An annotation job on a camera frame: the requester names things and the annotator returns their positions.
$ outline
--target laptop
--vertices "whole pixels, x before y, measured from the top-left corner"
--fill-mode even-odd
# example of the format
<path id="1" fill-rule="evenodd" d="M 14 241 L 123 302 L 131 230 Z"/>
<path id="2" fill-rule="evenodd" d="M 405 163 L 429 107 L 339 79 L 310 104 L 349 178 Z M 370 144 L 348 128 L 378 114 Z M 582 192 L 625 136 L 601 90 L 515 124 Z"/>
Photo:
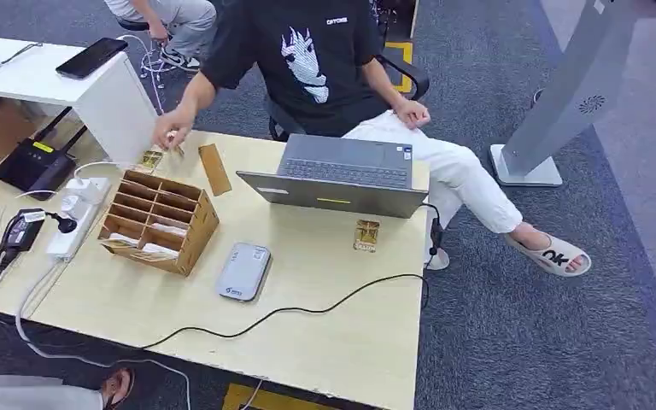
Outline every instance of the laptop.
<path id="1" fill-rule="evenodd" d="M 293 134 L 277 175 L 237 175 L 271 203 L 411 218 L 412 165 L 410 145 Z"/>

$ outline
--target white desk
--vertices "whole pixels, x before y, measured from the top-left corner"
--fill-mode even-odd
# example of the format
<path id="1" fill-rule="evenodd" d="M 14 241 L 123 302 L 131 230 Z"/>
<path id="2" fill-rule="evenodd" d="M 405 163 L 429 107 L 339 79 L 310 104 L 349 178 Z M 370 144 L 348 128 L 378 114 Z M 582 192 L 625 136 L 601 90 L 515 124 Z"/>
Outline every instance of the white desk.
<path id="1" fill-rule="evenodd" d="M 421 274 L 425 208 L 402 220 L 272 205 L 235 175 L 236 170 L 275 172 L 282 143 L 193 132 L 185 142 L 185 159 L 172 163 L 166 158 L 159 175 L 209 193 L 197 147 L 212 143 L 232 190 L 210 194 L 220 224 L 188 278 L 111 255 L 97 242 L 95 226 L 53 288 L 31 305 L 29 319 L 140 346 L 187 325 L 239 331 L 275 308 L 326 308 L 374 279 Z M 85 170 L 85 176 L 111 175 L 113 181 L 116 174 L 114 169 Z M 428 167 L 415 162 L 413 187 L 427 189 L 428 183 Z M 0 203 L 9 197 L 6 188 L 0 184 Z M 35 201 L 24 198 L 13 204 L 7 218 L 19 207 L 33 205 Z M 381 224 L 376 253 L 353 249 L 358 219 Z M 53 231 L 54 224 L 44 224 L 44 229 Z M 42 234 L 33 251 L 6 273 L 0 285 L 1 312 L 14 312 L 26 284 L 47 266 L 43 249 L 49 238 L 50 233 Z M 264 245 L 273 254 L 254 302 L 235 302 L 214 291 L 235 242 Z M 362 291 L 328 314 L 278 314 L 230 340 L 185 332 L 152 350 L 374 407 L 410 410 L 421 286 L 416 278 L 399 278 Z"/>
<path id="2" fill-rule="evenodd" d="M 0 59 L 30 43 L 0 38 Z M 113 161 L 134 163 L 151 146 L 155 108 L 123 52 L 86 79 L 56 73 L 83 49 L 44 44 L 17 56 L 0 68 L 0 97 L 73 107 Z"/>

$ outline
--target laptop lid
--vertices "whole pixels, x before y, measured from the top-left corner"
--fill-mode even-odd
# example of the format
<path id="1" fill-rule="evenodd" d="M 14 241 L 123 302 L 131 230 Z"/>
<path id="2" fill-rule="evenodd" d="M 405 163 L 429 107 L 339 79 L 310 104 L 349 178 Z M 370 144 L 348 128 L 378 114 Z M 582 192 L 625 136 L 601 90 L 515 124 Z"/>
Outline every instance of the laptop lid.
<path id="1" fill-rule="evenodd" d="M 237 171 L 268 202 L 411 218 L 428 192 Z"/>

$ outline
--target gray pants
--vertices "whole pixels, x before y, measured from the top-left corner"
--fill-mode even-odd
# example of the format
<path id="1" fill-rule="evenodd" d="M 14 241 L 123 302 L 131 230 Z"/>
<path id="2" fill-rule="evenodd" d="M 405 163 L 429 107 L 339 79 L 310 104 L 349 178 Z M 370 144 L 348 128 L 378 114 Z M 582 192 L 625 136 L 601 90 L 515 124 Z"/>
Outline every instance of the gray pants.
<path id="1" fill-rule="evenodd" d="M 58 378 L 0 376 L 0 410 L 102 410 L 96 390 L 62 385 Z"/>
<path id="2" fill-rule="evenodd" d="M 206 50 L 214 35 L 214 22 L 217 17 L 215 7 L 208 0 L 150 0 L 152 9 L 160 16 L 172 39 L 167 43 L 167 51 L 176 51 L 191 58 Z M 129 21 L 144 21 L 134 8 L 121 18 Z"/>

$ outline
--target black t-shirt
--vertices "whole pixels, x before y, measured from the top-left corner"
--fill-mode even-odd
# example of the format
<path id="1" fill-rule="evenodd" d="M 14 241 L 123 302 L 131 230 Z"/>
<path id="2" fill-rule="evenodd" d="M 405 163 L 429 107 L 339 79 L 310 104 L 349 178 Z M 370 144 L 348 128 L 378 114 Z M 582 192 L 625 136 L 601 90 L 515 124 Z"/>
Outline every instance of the black t-shirt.
<path id="1" fill-rule="evenodd" d="M 380 47 L 370 13 L 367 0 L 231 0 L 201 71 L 234 89 L 257 62 L 306 132 L 340 137 L 388 109 L 360 70 Z"/>

